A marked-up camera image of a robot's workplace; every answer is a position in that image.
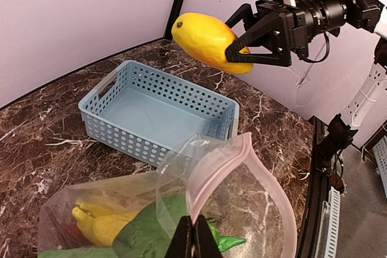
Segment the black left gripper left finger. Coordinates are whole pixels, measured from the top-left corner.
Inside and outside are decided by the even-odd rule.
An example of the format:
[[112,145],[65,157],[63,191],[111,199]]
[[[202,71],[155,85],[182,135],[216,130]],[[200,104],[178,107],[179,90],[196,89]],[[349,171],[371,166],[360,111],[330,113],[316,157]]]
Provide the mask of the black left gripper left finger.
[[191,258],[193,225],[189,216],[182,216],[169,244],[165,258]]

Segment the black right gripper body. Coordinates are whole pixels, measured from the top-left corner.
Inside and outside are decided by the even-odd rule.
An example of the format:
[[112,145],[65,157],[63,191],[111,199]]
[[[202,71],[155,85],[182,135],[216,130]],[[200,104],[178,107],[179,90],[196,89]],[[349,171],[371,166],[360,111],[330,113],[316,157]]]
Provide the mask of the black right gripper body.
[[279,58],[279,66],[291,66],[291,53],[308,56],[308,31],[305,12],[278,2],[255,2],[260,20],[268,16],[269,29],[264,47]]

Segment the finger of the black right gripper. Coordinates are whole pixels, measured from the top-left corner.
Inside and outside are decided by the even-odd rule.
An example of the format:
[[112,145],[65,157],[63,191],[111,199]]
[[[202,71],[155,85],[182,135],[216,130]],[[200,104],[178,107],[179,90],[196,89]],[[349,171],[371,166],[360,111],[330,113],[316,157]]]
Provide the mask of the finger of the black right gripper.
[[232,63],[254,63],[261,65],[279,66],[279,58],[269,49],[264,47],[266,34],[269,29],[268,16],[256,23],[257,33],[244,32],[237,40],[233,41],[226,50],[226,59]]
[[259,21],[258,16],[259,14],[253,12],[250,4],[243,4],[226,20],[225,24],[229,28],[233,28],[237,23],[243,21],[246,32],[251,31],[252,33],[257,33],[258,28],[255,25]]

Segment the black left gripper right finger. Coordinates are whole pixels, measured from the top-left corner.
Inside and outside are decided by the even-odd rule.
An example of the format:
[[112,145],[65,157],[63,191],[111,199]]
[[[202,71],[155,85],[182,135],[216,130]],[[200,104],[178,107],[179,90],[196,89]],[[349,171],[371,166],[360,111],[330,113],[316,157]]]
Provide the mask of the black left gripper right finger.
[[193,227],[193,257],[222,258],[206,218],[199,215]]

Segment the green bell pepper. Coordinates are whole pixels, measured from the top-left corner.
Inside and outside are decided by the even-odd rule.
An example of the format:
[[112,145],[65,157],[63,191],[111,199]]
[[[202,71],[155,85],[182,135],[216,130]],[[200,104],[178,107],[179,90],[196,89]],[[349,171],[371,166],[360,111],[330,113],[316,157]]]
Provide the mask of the green bell pepper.
[[187,215],[185,195],[164,196],[162,202],[142,209],[115,237],[112,248],[117,257],[165,256],[171,238],[157,219],[158,208],[162,208],[167,227],[174,232],[180,218]]

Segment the orange mango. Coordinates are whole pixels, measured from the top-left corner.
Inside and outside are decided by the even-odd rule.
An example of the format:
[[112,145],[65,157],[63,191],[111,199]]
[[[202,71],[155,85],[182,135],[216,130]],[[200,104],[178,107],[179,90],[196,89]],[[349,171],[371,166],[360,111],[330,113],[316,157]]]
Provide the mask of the orange mango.
[[174,41],[197,61],[227,74],[248,74],[252,63],[229,62],[226,49],[238,39],[221,20],[201,13],[180,15],[171,29]]

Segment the clear zip top bag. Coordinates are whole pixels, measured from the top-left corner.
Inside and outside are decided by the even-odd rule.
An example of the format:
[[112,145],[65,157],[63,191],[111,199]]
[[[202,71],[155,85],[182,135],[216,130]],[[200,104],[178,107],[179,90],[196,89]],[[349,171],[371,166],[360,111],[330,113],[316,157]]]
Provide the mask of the clear zip top bag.
[[[297,226],[287,195],[256,156],[250,133],[220,141],[194,135],[169,150],[157,170],[66,186],[41,208],[38,255],[47,250],[112,248],[73,240],[64,225],[77,225],[76,201],[119,212],[140,212],[164,196],[184,194],[194,227],[206,218],[222,257],[294,257]],[[167,234],[162,208],[157,219]]]

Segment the yellow corn cob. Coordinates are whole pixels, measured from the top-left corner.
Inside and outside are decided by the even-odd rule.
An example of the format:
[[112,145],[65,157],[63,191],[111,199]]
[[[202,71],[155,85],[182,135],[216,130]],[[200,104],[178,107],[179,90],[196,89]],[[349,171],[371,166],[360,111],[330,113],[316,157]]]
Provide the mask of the yellow corn cob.
[[76,201],[71,214],[80,232],[98,247],[112,247],[113,241],[138,211],[119,212],[101,205]]

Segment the green cucumber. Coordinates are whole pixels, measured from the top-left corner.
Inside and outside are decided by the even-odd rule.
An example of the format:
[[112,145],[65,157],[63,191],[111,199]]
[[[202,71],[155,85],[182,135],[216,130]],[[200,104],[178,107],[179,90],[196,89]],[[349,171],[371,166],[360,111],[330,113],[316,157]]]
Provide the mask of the green cucumber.
[[112,248],[73,248],[68,250],[47,250],[38,258],[117,258]]

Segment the red lychee bunch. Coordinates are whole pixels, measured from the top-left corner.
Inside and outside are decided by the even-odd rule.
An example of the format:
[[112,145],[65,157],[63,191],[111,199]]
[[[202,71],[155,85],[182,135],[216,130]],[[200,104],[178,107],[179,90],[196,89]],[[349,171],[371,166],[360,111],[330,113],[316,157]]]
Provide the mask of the red lychee bunch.
[[80,241],[83,238],[83,234],[78,229],[77,225],[64,225],[63,230],[65,235],[73,240]]

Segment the light blue plastic basket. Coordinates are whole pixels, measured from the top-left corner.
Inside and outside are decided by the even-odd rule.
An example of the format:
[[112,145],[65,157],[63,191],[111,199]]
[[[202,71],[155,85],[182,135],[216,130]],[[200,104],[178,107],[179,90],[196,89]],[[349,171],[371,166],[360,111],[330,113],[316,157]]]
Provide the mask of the light blue plastic basket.
[[227,140],[238,132],[236,101],[133,60],[110,72],[78,107],[89,137],[155,167],[193,135]]

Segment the black front table rail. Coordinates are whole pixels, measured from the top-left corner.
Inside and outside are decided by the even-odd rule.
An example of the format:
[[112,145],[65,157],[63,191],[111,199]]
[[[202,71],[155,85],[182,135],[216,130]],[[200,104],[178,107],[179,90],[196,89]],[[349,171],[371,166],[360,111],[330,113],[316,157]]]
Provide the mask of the black front table rail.
[[325,123],[317,117],[309,122],[314,126],[311,153],[310,177],[305,210],[300,232],[298,234],[297,257],[314,257],[320,229],[323,202],[328,198],[328,169],[319,144],[324,138]]

